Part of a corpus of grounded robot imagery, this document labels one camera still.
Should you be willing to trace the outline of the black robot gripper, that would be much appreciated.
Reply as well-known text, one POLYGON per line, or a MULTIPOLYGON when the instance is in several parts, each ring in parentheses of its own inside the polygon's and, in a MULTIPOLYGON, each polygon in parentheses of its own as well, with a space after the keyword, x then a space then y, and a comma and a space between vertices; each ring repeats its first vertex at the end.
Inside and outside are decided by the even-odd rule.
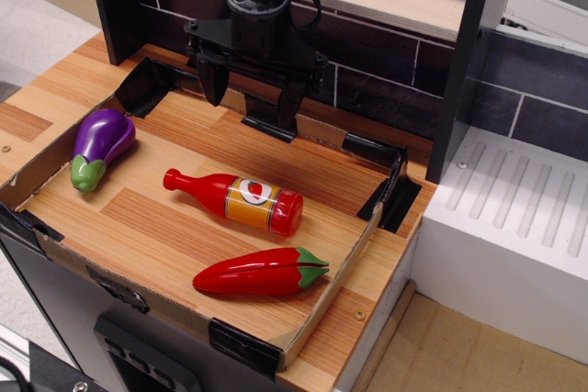
POLYGON ((227 0, 228 19, 191 19, 184 25, 187 55, 198 70, 204 96, 219 106, 229 84, 229 73, 281 86, 277 112, 280 127, 295 121, 304 95, 322 89, 326 56, 299 34, 317 27, 322 18, 320 0, 312 0, 316 15, 310 24, 295 26, 291 0, 263 4, 254 0, 227 0))

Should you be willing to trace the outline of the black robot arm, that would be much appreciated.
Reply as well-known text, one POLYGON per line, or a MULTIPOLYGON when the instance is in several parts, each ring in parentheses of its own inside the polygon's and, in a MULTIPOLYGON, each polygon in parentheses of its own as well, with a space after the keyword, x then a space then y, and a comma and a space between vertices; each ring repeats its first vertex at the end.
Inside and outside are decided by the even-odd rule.
MULTIPOLYGON (((228 19, 191 20, 187 55, 198 71, 208 101, 217 106, 237 73, 280 88, 275 122, 281 128, 294 124, 304 97, 320 92, 328 59, 305 42, 300 33, 318 26, 315 15, 297 26, 291 0, 225 0, 228 19)), ((321 0, 312 0, 319 6, 321 0)))

